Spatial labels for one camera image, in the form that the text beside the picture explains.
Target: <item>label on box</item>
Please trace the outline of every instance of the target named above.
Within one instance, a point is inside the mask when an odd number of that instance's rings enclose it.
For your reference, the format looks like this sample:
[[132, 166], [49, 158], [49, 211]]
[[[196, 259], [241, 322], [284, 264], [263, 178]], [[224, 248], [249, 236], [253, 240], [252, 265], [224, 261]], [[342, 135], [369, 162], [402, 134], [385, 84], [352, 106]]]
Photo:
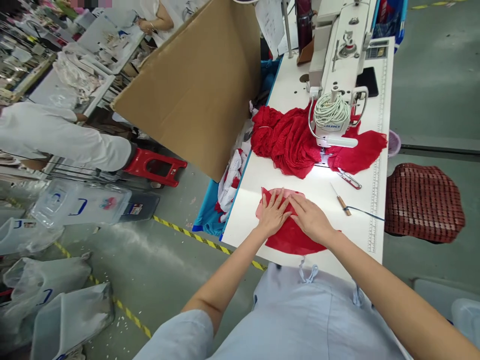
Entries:
[[133, 204], [128, 215], [138, 215], [142, 211], [143, 204]]

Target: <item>scissors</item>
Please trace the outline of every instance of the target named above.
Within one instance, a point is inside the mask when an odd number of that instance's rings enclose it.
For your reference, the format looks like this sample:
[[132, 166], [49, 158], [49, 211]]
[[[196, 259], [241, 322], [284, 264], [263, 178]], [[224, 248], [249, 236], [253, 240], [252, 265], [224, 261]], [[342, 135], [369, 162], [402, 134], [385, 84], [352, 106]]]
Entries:
[[347, 183], [349, 183], [351, 186], [353, 186], [356, 190], [360, 190], [362, 188], [362, 185], [357, 180], [355, 180], [348, 172], [343, 171], [341, 168], [338, 168], [338, 171], [338, 176], [345, 180]]

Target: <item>light blue shirt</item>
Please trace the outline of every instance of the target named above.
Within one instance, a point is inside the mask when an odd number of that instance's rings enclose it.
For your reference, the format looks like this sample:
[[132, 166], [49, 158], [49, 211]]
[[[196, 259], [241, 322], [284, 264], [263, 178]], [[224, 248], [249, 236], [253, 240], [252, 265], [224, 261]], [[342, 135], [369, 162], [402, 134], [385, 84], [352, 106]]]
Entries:
[[253, 310], [211, 354], [212, 321], [191, 310], [164, 323], [134, 360], [409, 359], [354, 284], [325, 272], [269, 264]]

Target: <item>woman's left hand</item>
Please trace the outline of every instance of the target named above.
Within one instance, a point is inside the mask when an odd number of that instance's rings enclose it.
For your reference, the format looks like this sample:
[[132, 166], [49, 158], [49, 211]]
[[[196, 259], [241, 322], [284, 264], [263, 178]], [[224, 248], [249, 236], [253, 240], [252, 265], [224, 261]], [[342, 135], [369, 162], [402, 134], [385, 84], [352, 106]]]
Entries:
[[267, 238], [275, 235], [277, 231], [280, 230], [285, 220], [292, 215], [291, 211], [285, 212], [285, 209], [290, 203], [289, 199], [286, 199], [282, 203], [283, 198], [284, 189], [281, 189], [278, 196], [277, 190], [273, 190], [269, 203], [267, 203], [265, 194], [262, 196], [263, 209], [261, 211], [260, 222], [258, 223], [257, 229], [262, 230]]

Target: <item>sewing machine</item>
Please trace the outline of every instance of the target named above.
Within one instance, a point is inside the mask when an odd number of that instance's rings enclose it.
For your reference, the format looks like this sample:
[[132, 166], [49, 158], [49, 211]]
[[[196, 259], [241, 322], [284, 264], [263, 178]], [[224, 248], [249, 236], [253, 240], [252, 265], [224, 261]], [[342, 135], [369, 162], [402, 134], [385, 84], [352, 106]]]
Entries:
[[311, 102], [309, 127], [323, 148], [358, 144], [342, 136], [359, 123], [367, 106], [368, 88], [357, 87], [356, 82], [364, 70], [376, 3], [321, 0], [309, 69], [310, 99], [317, 103]]

